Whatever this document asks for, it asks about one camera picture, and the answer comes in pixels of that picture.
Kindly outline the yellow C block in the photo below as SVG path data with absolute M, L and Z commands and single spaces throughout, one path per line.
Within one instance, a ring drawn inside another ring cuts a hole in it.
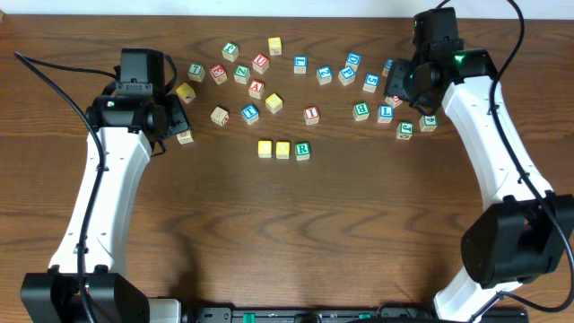
M 257 153 L 259 158 L 271 158 L 273 156 L 273 142 L 260 140 L 257 143 Z

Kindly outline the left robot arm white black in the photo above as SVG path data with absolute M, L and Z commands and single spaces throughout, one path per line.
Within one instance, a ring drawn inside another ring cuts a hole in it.
M 182 322 L 182 302 L 149 298 L 126 280 L 126 241 L 152 147 L 189 130 L 179 99 L 99 96 L 83 181 L 45 273 L 28 273 L 21 300 L 35 322 Z

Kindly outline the green R block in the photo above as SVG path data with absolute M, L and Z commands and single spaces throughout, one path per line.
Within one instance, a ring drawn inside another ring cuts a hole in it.
M 310 158 L 309 142 L 296 143 L 295 154 L 298 162 L 308 160 Z

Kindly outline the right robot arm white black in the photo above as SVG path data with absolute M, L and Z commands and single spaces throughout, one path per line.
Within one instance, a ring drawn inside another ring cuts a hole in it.
M 548 312 L 514 293 L 573 259 L 573 196 L 557 195 L 530 159 L 483 49 L 418 52 L 387 63 L 385 94 L 432 117 L 442 109 L 459 133 L 479 183 L 483 214 L 461 240 L 462 268 L 432 300 L 435 316 L 478 322 L 504 297 Z

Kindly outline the yellow O block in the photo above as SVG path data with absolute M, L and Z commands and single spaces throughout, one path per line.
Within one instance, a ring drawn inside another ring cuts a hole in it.
M 277 159 L 289 159 L 291 144 L 286 141 L 278 141 L 275 146 L 275 156 Z

